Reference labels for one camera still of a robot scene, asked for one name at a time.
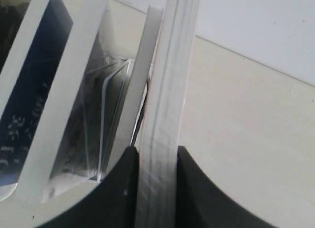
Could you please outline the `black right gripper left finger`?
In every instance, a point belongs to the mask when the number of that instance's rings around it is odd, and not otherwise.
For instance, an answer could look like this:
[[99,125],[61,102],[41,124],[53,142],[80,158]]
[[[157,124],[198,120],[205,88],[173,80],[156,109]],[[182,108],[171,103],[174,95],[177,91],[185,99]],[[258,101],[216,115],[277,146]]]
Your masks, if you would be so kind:
[[41,228],[133,228],[139,176],[139,154],[127,147],[104,180],[77,204]]

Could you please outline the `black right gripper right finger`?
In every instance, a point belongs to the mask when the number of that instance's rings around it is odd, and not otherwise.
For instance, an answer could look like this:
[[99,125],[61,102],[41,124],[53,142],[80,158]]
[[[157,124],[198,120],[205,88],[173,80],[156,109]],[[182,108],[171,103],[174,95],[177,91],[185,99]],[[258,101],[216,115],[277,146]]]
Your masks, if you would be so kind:
[[177,153],[177,228],[267,228],[222,192],[199,168],[187,149]]

